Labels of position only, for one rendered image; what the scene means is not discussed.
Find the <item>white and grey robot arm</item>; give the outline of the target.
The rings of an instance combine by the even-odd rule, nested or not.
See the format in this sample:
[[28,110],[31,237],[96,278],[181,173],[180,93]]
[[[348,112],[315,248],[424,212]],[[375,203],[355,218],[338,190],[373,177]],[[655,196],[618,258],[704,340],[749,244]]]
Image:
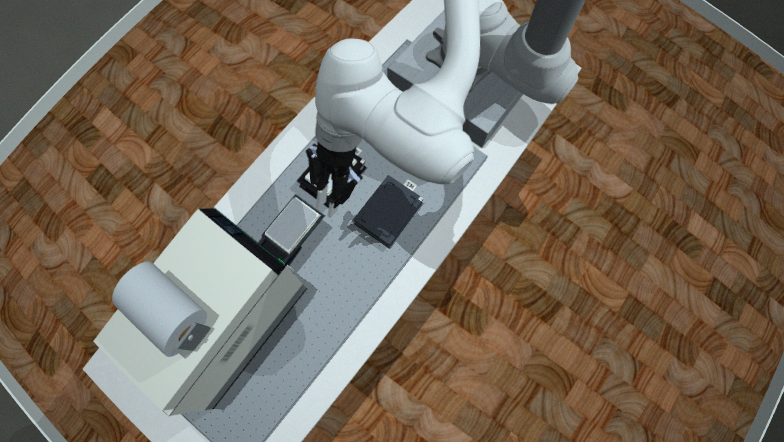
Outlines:
[[441,44],[426,54],[440,70],[404,92],[382,72],[372,44],[337,42],[316,82],[318,142],[348,152],[363,139],[414,177],[453,183],[474,159],[462,127],[464,102],[489,73],[546,104],[560,103],[574,87],[578,69],[568,35],[585,1],[537,0],[520,26],[502,0],[444,0],[445,29],[433,31]]

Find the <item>white foil roll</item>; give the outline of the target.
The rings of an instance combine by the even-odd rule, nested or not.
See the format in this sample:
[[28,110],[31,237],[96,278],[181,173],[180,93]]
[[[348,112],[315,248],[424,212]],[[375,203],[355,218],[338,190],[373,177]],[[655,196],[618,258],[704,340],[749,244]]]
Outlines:
[[116,285],[112,302],[167,357],[183,351],[175,346],[187,327],[205,325],[207,319],[207,312],[152,262],[130,269]]

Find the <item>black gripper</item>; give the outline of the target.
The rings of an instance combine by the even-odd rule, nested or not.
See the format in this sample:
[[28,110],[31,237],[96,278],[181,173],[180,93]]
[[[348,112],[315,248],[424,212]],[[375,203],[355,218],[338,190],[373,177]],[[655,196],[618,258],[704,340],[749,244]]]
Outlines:
[[[310,182],[317,186],[317,209],[326,203],[328,191],[327,184],[329,183],[328,181],[331,174],[332,195],[329,200],[329,218],[338,211],[339,203],[342,205],[351,196],[355,186],[363,179],[362,175],[356,175],[353,171],[353,160],[356,148],[357,147],[343,153],[334,152],[326,149],[318,142],[317,145],[313,144],[306,150],[309,160]],[[348,183],[343,190],[345,175],[348,175],[349,177],[347,180]]]

